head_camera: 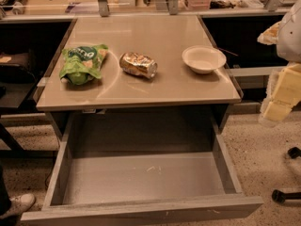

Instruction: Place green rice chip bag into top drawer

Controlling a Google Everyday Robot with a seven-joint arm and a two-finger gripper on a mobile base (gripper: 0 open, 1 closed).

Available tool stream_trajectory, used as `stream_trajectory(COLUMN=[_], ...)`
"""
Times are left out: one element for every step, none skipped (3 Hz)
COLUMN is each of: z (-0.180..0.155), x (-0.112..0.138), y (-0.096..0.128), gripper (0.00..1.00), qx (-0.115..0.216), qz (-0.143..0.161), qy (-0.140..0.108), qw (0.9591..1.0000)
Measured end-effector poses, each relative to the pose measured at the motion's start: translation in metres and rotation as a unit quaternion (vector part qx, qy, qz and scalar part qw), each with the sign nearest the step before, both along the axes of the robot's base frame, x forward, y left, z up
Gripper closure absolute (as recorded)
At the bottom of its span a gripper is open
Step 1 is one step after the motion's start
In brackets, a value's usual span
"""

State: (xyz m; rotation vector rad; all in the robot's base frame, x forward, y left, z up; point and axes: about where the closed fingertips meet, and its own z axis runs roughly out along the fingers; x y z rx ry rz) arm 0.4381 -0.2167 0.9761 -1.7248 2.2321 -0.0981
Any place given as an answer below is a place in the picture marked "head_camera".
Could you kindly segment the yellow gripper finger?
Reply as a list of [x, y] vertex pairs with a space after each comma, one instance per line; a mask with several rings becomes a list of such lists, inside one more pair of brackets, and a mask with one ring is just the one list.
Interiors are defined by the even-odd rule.
[[262, 102], [262, 120], [281, 122], [301, 102], [301, 64], [289, 63], [281, 70], [272, 70]]

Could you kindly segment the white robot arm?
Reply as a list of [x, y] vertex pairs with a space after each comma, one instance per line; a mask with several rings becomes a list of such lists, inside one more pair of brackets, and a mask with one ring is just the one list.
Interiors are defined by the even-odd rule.
[[280, 71], [272, 70], [261, 104], [259, 123], [274, 127], [301, 102], [301, 0], [297, 0], [280, 22], [262, 32], [257, 41], [275, 44], [277, 55], [288, 61]]

